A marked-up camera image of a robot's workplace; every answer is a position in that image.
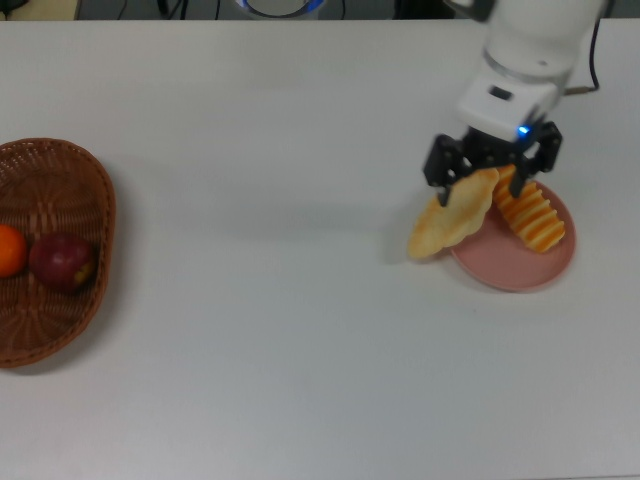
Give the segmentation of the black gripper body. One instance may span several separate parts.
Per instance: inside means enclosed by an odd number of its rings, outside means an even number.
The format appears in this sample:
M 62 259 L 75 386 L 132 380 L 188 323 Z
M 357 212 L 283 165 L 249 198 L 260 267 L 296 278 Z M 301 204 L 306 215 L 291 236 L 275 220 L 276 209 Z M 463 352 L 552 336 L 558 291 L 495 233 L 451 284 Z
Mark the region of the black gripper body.
M 513 139 L 503 140 L 469 128 L 462 139 L 462 153 L 473 169 L 499 168 L 510 164 L 543 169 L 541 150 L 532 157 L 526 156 L 526 152 L 539 143 L 541 129 L 541 124 L 521 125 L 516 128 Z

